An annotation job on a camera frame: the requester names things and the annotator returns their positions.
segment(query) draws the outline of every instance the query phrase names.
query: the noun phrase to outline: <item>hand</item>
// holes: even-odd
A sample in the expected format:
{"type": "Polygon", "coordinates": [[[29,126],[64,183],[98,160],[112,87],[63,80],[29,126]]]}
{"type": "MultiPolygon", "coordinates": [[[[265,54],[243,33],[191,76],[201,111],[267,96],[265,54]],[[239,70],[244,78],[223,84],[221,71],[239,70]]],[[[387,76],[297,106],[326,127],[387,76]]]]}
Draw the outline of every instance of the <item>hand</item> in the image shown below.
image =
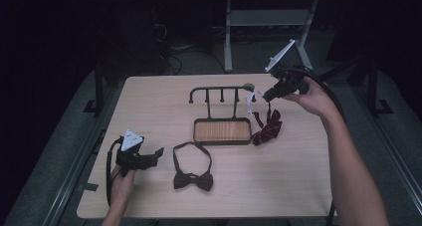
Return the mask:
{"type": "Polygon", "coordinates": [[[314,80],[304,77],[304,82],[308,84],[310,90],[305,95],[290,94],[283,99],[296,102],[307,112],[320,117],[327,117],[330,114],[338,114],[338,110],[325,90],[314,80]]]}
{"type": "Polygon", "coordinates": [[[111,172],[110,207],[103,225],[119,225],[133,191],[133,181],[136,171],[130,170],[126,177],[121,176],[121,167],[116,165],[111,172]]]}

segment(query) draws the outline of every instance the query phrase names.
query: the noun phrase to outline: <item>metal stand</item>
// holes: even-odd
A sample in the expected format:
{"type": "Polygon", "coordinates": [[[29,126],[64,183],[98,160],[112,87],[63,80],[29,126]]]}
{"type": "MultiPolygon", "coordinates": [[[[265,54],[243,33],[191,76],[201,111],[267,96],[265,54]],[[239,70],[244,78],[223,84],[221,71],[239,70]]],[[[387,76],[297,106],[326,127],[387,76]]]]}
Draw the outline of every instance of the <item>metal stand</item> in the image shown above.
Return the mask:
{"type": "Polygon", "coordinates": [[[84,113],[95,113],[95,117],[97,117],[101,113],[104,105],[103,75],[100,62],[97,63],[94,72],[96,77],[96,99],[88,101],[84,113]]]}
{"type": "Polygon", "coordinates": [[[224,70],[233,71],[232,49],[230,44],[231,26],[291,26],[303,25],[304,31],[297,40],[296,47],[302,64],[309,69],[313,66],[305,50],[305,42],[313,22],[318,0],[313,0],[309,9],[293,10],[232,10],[231,0],[227,0],[226,9],[226,43],[224,44],[224,70]]]}
{"type": "Polygon", "coordinates": [[[366,76],[368,76],[367,106],[372,112],[373,116],[378,117],[378,115],[382,113],[393,113],[393,110],[388,105],[386,100],[379,100],[382,105],[381,109],[376,107],[378,66],[375,58],[372,55],[358,55],[353,59],[337,66],[333,70],[319,76],[319,78],[321,81],[326,81],[327,79],[350,67],[354,67],[353,71],[347,78],[347,82],[351,86],[360,86],[366,76]]]}
{"type": "Polygon", "coordinates": [[[250,91],[253,92],[254,91],[254,86],[251,84],[246,84],[242,87],[201,87],[201,88],[195,88],[190,92],[189,95],[189,103],[193,104],[193,93],[195,93],[196,91],[201,91],[201,90],[205,90],[205,103],[207,103],[207,110],[208,110],[208,117],[206,118],[198,118],[195,120],[194,123],[194,129],[193,129],[193,139],[195,142],[200,142],[203,145],[239,145],[239,144],[249,144],[249,142],[251,141],[251,134],[252,134],[252,130],[251,130],[251,122],[249,121],[248,118],[246,117],[236,117],[236,107],[237,107],[237,103],[239,102],[239,90],[246,90],[246,91],[250,91]],[[228,118],[228,117],[224,117],[224,118],[213,118],[211,117],[211,103],[210,103],[210,95],[209,92],[211,90],[216,90],[216,91],[220,91],[220,103],[224,103],[224,90],[234,90],[235,92],[235,97],[234,97],[234,103],[233,103],[233,116],[228,118]],[[217,136],[221,136],[224,135],[224,133],[219,133],[216,135],[216,137],[212,137],[211,138],[203,138],[203,137],[197,137],[197,129],[200,128],[200,130],[202,129],[202,131],[206,131],[206,132],[210,132],[210,130],[207,128],[209,126],[209,123],[211,122],[217,122],[217,123],[230,123],[230,122],[235,122],[236,125],[242,125],[245,124],[247,127],[244,127],[243,130],[246,130],[248,132],[248,138],[246,137],[233,137],[233,135],[231,135],[231,137],[225,138],[225,137],[221,137],[221,138],[216,138],[217,136]],[[198,125],[202,124],[205,125],[205,128],[199,127],[198,125]]]}

